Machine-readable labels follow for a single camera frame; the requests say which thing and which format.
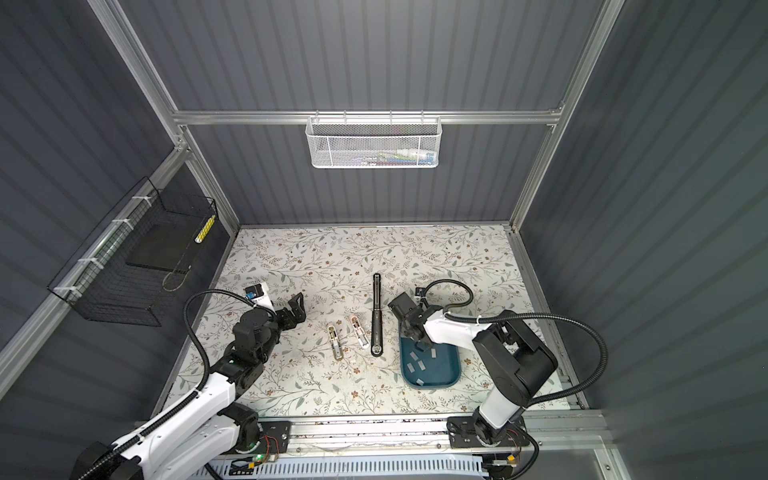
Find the black stapler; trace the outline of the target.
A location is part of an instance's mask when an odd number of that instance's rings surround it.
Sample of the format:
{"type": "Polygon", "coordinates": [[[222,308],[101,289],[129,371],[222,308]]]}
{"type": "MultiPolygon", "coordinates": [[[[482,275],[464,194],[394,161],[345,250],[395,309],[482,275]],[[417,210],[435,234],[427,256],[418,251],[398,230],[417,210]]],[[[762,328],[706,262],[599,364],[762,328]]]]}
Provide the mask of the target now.
{"type": "Polygon", "coordinates": [[[373,309],[371,318],[371,347],[370,351],[374,357],[380,357],[383,354],[383,320],[382,320],[382,299],[381,299],[381,275],[373,275],[373,309]]]}

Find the pink mini stapler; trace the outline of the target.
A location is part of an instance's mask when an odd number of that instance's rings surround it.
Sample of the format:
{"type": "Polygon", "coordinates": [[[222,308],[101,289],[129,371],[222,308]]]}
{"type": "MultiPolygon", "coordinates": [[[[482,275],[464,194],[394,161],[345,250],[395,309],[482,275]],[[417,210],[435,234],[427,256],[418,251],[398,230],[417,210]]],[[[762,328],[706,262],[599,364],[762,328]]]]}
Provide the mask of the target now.
{"type": "Polygon", "coordinates": [[[362,348],[368,347],[369,339],[365,329],[362,327],[362,324],[360,323],[359,318],[356,315],[351,315],[350,323],[360,346],[362,348]]]}

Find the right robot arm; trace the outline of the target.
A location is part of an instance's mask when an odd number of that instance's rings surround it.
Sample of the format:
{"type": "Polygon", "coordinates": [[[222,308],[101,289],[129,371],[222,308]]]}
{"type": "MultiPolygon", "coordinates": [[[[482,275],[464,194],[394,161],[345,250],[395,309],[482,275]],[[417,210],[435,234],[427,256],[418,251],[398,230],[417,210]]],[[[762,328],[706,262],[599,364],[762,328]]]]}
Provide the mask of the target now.
{"type": "Polygon", "coordinates": [[[494,317],[456,316],[447,309],[415,303],[402,293],[388,304],[400,334],[415,342],[447,344],[475,353],[493,384],[472,414],[469,431],[492,446],[511,421],[533,404],[535,395],[558,367],[543,340],[522,317],[509,310],[494,317]]]}

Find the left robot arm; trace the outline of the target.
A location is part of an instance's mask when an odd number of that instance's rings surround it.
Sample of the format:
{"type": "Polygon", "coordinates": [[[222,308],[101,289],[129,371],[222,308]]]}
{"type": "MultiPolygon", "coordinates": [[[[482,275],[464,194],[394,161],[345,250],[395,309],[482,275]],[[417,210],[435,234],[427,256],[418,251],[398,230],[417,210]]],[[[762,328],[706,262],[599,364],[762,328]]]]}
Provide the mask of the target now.
{"type": "Polygon", "coordinates": [[[198,385],[133,432],[110,444],[88,446],[76,459],[71,478],[187,479],[201,468],[214,475],[210,463],[221,454],[233,453],[255,466],[286,452],[290,423],[262,423],[239,399],[264,372],[282,332],[305,321],[304,297],[296,294],[287,307],[275,309],[261,284],[232,297],[247,310],[216,362],[210,361],[192,326],[185,327],[203,362],[198,385]]]}

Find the teal plastic tray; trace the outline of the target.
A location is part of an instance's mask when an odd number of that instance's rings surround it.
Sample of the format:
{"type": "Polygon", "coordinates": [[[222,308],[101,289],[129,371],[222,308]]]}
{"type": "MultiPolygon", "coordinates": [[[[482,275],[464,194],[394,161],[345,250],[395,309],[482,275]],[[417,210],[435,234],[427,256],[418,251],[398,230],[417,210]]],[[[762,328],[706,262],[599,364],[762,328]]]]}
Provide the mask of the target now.
{"type": "Polygon", "coordinates": [[[442,389],[456,384],[461,377],[459,350],[448,344],[425,345],[410,339],[399,338],[401,372],[407,385],[416,389],[442,389]],[[410,352],[421,356],[414,360],[410,352]],[[416,372],[411,373],[407,364],[412,363],[416,372]],[[416,383],[422,379],[425,385],[416,383]]]}

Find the yellow marker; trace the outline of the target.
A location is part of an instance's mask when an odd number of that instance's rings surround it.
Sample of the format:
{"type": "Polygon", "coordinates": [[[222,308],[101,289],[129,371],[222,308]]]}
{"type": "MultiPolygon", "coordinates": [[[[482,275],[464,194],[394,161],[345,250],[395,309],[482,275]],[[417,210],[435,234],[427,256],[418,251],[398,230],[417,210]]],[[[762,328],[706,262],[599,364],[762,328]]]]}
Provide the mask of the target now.
{"type": "Polygon", "coordinates": [[[196,244],[201,244],[211,231],[212,227],[214,226],[216,222],[216,215],[211,215],[206,222],[203,224],[203,226],[198,231],[197,235],[194,238],[194,242],[196,244]]]}

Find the black pad in basket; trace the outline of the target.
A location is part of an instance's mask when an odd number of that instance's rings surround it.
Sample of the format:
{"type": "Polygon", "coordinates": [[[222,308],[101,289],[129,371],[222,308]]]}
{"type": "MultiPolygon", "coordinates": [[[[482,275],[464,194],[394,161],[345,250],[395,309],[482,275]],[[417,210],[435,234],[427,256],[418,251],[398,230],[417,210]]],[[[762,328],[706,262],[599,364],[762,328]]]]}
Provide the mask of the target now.
{"type": "Polygon", "coordinates": [[[196,244],[193,228],[154,225],[139,240],[126,264],[166,273],[187,273],[202,244],[196,244]]]}

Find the tubes in white basket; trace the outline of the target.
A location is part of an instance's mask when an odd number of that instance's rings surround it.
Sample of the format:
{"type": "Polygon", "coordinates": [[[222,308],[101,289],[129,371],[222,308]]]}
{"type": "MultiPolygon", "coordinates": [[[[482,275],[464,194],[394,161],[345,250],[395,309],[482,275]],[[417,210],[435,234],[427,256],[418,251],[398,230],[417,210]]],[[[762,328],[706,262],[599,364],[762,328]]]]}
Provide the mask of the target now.
{"type": "Polygon", "coordinates": [[[359,161],[364,165],[405,165],[405,166],[433,166],[437,164],[438,153],[425,149],[399,149],[379,151],[360,157],[359,161]]]}

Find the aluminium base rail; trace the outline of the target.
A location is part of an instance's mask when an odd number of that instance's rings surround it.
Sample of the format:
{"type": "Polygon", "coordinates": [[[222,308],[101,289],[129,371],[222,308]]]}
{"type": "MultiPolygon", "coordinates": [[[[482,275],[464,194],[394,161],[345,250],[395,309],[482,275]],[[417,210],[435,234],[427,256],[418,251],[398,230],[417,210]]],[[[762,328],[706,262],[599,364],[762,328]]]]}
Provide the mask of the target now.
{"type": "MultiPolygon", "coordinates": [[[[450,413],[288,417],[284,458],[353,455],[504,452],[451,445],[450,413]]],[[[615,446],[603,414],[597,410],[533,410],[523,414],[525,429],[543,451],[596,450],[615,446]]]]}

